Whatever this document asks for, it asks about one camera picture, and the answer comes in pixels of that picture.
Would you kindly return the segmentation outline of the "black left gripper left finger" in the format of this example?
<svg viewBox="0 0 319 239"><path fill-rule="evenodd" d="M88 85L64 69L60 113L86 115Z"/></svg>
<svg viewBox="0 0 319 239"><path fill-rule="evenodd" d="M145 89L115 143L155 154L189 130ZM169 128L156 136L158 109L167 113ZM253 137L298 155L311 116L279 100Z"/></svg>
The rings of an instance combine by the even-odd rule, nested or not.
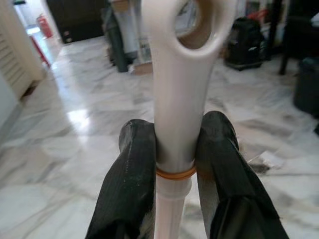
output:
<svg viewBox="0 0 319 239"><path fill-rule="evenodd" d="M121 129L120 154L106 174L86 239L153 239L156 215L154 124L132 119Z"/></svg>

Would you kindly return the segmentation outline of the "black table leg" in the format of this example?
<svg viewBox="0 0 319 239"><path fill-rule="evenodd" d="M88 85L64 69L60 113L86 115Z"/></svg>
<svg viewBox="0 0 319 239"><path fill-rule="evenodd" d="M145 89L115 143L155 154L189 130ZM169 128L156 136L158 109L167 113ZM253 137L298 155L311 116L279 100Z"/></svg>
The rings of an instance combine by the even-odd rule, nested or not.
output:
<svg viewBox="0 0 319 239"><path fill-rule="evenodd" d="M283 55L282 55L282 60L280 64L280 69L279 69L279 74L280 75L285 75L286 74L286 68L288 65L288 61L290 58L290 37L291 37L291 23L290 23L290 18L292 16L292 11L294 8L294 3L296 0L289 0L289 7L287 8L287 17L286 17L286 23L285 23L285 28L284 28L284 36L283 36Z"/></svg>

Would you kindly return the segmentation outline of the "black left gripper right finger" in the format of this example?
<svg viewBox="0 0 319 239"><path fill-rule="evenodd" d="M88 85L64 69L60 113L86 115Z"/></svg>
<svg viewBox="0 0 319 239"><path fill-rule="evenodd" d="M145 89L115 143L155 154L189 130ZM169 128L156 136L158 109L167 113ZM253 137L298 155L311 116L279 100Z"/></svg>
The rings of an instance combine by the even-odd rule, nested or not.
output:
<svg viewBox="0 0 319 239"><path fill-rule="evenodd" d="M281 239L280 217L224 113L204 115L195 166L208 239Z"/></svg>

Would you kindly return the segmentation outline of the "white louvred door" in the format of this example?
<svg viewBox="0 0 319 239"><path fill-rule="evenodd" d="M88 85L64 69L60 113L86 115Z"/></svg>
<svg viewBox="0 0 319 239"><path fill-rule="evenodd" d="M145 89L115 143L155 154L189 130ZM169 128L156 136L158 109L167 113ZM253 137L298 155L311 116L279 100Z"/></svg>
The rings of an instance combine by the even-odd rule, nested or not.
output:
<svg viewBox="0 0 319 239"><path fill-rule="evenodd" d="M13 7L12 0L0 0L0 33L15 59L14 64L0 67L0 71L20 99L34 81L45 78L46 70Z"/></svg>

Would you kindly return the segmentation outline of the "black cabinet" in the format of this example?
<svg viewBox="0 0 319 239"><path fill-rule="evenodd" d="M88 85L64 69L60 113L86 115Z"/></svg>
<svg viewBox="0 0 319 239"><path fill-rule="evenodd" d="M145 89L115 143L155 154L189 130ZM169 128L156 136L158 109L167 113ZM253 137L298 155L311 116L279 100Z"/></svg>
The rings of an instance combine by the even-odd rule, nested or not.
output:
<svg viewBox="0 0 319 239"><path fill-rule="evenodd" d="M104 0L45 0L64 44L103 36Z"/></svg>

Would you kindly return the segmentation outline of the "brown cardboard piece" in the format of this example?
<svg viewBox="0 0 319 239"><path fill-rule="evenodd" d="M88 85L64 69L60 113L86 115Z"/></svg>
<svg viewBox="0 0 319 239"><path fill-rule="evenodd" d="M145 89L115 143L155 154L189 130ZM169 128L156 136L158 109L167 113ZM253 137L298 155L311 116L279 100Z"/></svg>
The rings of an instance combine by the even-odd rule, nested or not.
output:
<svg viewBox="0 0 319 239"><path fill-rule="evenodd" d="M147 75L153 72L152 62L133 64L129 66L129 72L134 75Z"/></svg>

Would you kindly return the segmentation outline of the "orange rubber band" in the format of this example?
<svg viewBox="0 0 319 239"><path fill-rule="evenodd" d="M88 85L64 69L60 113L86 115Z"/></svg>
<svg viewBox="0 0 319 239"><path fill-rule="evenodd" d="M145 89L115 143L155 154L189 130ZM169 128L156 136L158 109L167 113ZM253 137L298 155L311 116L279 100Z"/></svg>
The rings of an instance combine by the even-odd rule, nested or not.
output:
<svg viewBox="0 0 319 239"><path fill-rule="evenodd" d="M162 170L160 170L159 168L157 168L156 174L157 176L167 179L167 180L171 180L171 181L181 181L181 180L186 180L188 178L190 178L191 176L193 176L196 173L196 167L193 166L192 168L190 168L187 171L184 172L180 172L180 173L168 173L168 172L164 172Z"/></svg>

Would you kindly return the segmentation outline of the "beige plastic broom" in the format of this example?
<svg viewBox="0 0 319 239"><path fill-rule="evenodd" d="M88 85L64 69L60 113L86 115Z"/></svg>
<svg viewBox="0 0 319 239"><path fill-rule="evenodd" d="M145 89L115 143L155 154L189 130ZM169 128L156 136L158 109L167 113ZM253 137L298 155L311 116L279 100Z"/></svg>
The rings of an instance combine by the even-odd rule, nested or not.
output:
<svg viewBox="0 0 319 239"><path fill-rule="evenodd" d="M194 154L213 65L236 16L238 0L142 0L154 79L157 168L180 173ZM155 239L178 239L191 177L156 177Z"/></svg>

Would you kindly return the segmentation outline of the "black backpack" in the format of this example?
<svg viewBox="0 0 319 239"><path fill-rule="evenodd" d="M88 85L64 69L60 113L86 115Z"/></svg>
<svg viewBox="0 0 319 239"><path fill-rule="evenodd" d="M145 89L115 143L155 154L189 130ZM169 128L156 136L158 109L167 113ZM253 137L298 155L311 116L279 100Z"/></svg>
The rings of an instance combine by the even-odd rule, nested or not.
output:
<svg viewBox="0 0 319 239"><path fill-rule="evenodd" d="M263 41L258 21L247 17L236 19L227 42L225 65L238 71L261 67Z"/></svg>

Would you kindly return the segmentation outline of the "red fire extinguisher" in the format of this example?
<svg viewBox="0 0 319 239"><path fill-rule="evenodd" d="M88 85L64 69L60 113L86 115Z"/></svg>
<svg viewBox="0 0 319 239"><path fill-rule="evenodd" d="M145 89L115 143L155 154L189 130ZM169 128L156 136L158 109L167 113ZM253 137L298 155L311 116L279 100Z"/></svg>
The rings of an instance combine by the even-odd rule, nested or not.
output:
<svg viewBox="0 0 319 239"><path fill-rule="evenodd" d="M43 14L40 14L36 18L36 22L37 22L37 25L38 25L40 31L43 33L43 35L46 38L51 38L53 36L52 30L49 26L49 23Z"/></svg>

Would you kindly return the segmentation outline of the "dark waste bin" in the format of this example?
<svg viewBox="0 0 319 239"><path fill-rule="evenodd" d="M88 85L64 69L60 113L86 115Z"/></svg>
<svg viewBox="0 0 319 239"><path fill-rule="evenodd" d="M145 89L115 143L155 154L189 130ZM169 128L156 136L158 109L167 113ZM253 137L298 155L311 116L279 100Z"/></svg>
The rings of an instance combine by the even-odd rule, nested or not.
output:
<svg viewBox="0 0 319 239"><path fill-rule="evenodd" d="M319 118L319 57L299 63L293 103L297 109Z"/></svg>

